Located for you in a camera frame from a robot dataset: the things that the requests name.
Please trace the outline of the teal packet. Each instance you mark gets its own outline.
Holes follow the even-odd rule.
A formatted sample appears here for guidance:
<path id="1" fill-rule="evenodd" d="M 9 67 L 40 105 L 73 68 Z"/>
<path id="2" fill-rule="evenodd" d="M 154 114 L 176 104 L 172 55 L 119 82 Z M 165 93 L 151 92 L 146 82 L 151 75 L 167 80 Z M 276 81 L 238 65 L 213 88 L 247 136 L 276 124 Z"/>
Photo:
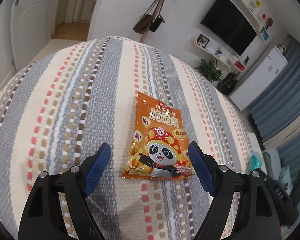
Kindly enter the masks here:
<path id="1" fill-rule="evenodd" d="M 257 151 L 253 151 L 247 166 L 247 174 L 262 167 L 262 159 Z"/>

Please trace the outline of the orange panda snack bag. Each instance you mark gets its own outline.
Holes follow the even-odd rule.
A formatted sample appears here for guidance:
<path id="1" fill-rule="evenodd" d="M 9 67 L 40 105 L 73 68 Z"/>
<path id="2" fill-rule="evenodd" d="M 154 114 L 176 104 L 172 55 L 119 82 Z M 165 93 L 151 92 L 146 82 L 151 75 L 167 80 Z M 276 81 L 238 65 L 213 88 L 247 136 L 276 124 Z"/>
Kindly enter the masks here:
<path id="1" fill-rule="evenodd" d="M 122 176 L 176 180 L 194 175 L 181 111 L 138 93 L 132 144 Z"/>

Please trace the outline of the blue curtain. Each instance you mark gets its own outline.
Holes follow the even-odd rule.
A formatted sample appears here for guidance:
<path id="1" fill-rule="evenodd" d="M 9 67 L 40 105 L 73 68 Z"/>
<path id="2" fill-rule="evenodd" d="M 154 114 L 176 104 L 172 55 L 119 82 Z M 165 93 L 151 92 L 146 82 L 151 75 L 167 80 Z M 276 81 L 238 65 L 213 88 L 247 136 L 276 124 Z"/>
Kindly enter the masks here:
<path id="1" fill-rule="evenodd" d="M 278 148 L 300 134 L 300 43 L 289 35 L 285 46 L 287 65 L 248 106 L 264 148 Z"/>

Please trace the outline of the striped woven tablecloth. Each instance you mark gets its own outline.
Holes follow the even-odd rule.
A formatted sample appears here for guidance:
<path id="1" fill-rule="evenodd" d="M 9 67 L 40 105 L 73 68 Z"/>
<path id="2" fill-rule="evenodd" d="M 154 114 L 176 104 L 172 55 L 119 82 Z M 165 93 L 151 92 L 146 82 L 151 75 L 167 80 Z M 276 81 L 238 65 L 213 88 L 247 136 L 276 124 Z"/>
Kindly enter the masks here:
<path id="1" fill-rule="evenodd" d="M 0 221 L 14 237 L 42 171 L 59 174 L 104 143 L 111 159 L 87 203 L 106 239 L 192 239 L 211 203 L 196 176 L 123 178 L 138 92 L 178 109 L 189 139 L 245 172 L 253 146 L 230 101 L 180 59 L 122 37 L 62 49 L 0 92 Z"/>

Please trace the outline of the black guitar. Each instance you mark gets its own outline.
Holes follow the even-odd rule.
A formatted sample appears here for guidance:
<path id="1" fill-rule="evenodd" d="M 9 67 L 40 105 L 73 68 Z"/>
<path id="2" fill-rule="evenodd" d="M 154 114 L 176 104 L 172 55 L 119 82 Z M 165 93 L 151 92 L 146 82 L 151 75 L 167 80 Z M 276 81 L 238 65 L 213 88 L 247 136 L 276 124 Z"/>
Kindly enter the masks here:
<path id="1" fill-rule="evenodd" d="M 218 90 L 224 94 L 229 95 L 233 89 L 235 84 L 237 83 L 237 77 L 239 73 L 229 73 L 221 82 L 218 87 Z"/>

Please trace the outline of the white refrigerator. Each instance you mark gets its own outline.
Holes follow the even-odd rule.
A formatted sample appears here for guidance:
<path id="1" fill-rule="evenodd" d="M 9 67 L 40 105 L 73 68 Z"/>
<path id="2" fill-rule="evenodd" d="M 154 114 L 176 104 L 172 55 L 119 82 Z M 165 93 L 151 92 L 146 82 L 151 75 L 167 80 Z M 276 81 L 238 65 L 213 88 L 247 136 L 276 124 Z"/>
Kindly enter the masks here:
<path id="1" fill-rule="evenodd" d="M 239 111 L 245 110 L 276 79 L 288 61 L 277 46 L 270 47 L 230 94 Z"/>

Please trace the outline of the potted green plant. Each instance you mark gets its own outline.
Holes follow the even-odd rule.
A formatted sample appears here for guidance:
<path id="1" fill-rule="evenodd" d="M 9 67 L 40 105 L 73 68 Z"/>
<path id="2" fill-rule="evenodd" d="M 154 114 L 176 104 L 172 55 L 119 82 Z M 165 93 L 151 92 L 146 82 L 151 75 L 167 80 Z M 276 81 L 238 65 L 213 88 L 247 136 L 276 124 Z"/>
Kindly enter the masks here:
<path id="1" fill-rule="evenodd" d="M 219 82 L 222 80 L 223 74 L 217 67 L 217 61 L 214 59 L 201 59 L 200 64 L 195 70 L 207 79 L 210 83 Z"/>

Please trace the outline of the framed butterfly picture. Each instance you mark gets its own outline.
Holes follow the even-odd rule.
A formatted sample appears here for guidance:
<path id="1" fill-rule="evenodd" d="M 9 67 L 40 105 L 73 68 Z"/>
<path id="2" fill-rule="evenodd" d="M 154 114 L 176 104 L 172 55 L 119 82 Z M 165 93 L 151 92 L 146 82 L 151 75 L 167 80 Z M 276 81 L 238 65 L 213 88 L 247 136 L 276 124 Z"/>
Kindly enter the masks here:
<path id="1" fill-rule="evenodd" d="M 210 39 L 205 37 L 204 35 L 200 34 L 197 38 L 198 46 L 205 48 L 210 42 Z"/>

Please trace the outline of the pink coat rack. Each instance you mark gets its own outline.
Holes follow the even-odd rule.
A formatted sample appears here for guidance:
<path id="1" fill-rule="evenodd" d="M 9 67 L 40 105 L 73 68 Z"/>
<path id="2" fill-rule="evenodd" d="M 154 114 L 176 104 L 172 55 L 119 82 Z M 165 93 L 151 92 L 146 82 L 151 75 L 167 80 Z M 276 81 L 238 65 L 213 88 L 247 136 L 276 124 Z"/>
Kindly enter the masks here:
<path id="1" fill-rule="evenodd" d="M 153 12 L 154 20 L 157 18 L 158 15 L 160 15 L 164 1 L 165 0 L 160 0 L 159 4 L 153 9 L 152 12 Z M 140 38 L 140 43 L 145 43 L 148 32 L 149 32 L 149 28 L 145 31 L 144 34 L 142 34 Z"/>

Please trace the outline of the white open door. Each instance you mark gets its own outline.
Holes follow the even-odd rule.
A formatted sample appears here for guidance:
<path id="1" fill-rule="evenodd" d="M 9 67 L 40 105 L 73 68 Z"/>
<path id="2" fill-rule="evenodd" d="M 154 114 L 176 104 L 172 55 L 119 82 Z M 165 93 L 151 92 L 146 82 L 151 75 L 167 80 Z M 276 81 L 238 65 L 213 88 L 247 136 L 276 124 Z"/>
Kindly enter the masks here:
<path id="1" fill-rule="evenodd" d="M 27 66 L 51 37 L 55 0 L 13 0 L 11 45 L 17 71 Z"/>

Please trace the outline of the brown hanging handbag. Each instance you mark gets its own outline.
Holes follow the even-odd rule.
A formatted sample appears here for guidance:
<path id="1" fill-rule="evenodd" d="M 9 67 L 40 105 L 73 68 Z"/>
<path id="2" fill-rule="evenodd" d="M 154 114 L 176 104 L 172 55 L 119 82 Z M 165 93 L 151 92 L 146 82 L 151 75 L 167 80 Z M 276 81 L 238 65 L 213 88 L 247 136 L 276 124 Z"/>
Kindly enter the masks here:
<path id="1" fill-rule="evenodd" d="M 133 27 L 133 30 L 138 34 L 144 34 L 145 31 L 151 26 L 154 21 L 153 9 L 159 4 L 160 0 L 155 0 L 147 11 L 139 17 L 137 24 Z"/>

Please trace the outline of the black hanging pouch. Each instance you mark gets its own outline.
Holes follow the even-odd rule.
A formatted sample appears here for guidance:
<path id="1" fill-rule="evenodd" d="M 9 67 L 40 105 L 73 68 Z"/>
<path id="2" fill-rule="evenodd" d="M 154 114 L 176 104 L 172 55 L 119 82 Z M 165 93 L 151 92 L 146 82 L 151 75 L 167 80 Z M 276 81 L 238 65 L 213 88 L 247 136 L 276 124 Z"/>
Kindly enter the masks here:
<path id="1" fill-rule="evenodd" d="M 158 15 L 157 18 L 153 21 L 152 25 L 149 28 L 149 31 L 156 32 L 162 23 L 165 23 L 164 18 L 161 15 Z"/>

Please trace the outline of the white red wall cubby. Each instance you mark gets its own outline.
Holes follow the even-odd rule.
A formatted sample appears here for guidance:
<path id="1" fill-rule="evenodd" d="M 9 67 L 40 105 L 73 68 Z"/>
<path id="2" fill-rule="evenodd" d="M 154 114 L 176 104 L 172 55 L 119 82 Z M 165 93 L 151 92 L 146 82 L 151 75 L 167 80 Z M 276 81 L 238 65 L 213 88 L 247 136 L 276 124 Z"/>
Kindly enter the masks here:
<path id="1" fill-rule="evenodd" d="M 245 70 L 245 65 L 235 55 L 230 55 L 228 60 L 240 72 Z"/>

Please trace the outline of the white wall shelf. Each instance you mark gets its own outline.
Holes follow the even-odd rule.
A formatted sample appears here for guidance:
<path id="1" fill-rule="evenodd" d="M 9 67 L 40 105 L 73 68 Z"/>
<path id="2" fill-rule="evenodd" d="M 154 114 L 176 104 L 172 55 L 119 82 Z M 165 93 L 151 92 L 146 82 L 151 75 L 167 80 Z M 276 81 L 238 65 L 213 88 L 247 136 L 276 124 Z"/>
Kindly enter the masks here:
<path id="1" fill-rule="evenodd" d="M 192 37 L 191 38 L 192 43 L 199 49 L 201 49 L 202 51 L 204 51 L 205 53 L 208 53 L 209 55 L 211 55 L 212 57 L 214 57 L 216 60 L 218 60 L 219 62 L 221 62 L 222 64 L 224 64 L 225 66 L 227 66 L 228 68 L 230 68 L 230 65 L 228 64 L 228 61 L 224 59 L 224 57 L 222 56 L 217 56 L 213 51 L 210 51 L 206 48 L 203 48 L 202 46 L 199 45 L 197 38 Z"/>

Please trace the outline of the black wall television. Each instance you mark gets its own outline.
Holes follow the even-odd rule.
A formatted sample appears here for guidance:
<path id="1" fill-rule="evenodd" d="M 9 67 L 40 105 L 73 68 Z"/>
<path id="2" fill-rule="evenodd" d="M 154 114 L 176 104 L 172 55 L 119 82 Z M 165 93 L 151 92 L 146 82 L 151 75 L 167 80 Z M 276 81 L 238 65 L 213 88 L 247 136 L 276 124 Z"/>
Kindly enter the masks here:
<path id="1" fill-rule="evenodd" d="M 216 0 L 201 25 L 220 37 L 238 55 L 242 55 L 257 33 L 230 0 Z"/>

